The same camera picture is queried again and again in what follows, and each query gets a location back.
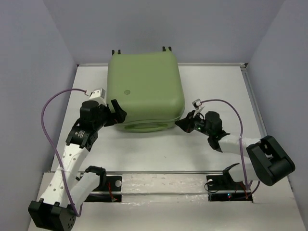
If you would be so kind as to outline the green hard-shell suitcase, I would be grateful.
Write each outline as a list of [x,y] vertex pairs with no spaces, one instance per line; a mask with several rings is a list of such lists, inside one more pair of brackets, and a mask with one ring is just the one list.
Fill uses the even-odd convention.
[[178,61],[171,47],[161,51],[123,54],[112,51],[107,70],[107,95],[127,113],[117,130],[155,132],[175,126],[185,98]]

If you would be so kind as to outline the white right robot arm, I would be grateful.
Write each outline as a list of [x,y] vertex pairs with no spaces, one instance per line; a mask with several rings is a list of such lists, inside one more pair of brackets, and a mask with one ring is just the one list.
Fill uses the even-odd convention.
[[175,122],[186,133],[196,130],[207,136],[209,146],[221,153],[238,154],[250,159],[249,163],[235,163],[224,169],[222,185],[232,189],[239,182],[258,180],[272,186],[295,171],[295,164],[277,140],[270,135],[261,139],[240,138],[223,130],[217,112],[199,116],[191,111]]

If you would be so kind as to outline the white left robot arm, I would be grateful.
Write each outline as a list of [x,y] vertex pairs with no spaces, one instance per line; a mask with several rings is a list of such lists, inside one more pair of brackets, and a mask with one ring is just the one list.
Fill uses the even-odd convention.
[[89,166],[80,180],[77,180],[77,174],[98,139],[98,131],[125,121],[127,113],[117,100],[111,100],[111,104],[113,109],[95,100],[82,103],[79,118],[65,141],[63,154],[55,153],[59,165],[53,178],[41,197],[28,207],[36,227],[70,231],[81,216],[83,202],[94,189],[101,190],[106,186],[106,170],[102,167]]

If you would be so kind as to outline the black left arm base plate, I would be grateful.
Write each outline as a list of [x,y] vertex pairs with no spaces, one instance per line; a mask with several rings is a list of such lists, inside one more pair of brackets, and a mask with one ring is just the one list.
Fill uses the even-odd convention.
[[106,183],[94,189],[85,202],[120,203],[122,202],[122,176],[107,175]]

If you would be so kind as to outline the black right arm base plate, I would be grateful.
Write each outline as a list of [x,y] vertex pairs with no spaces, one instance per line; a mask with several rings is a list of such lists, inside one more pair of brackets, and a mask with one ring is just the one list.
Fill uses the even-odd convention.
[[207,175],[204,189],[210,202],[253,201],[250,190],[224,175]]

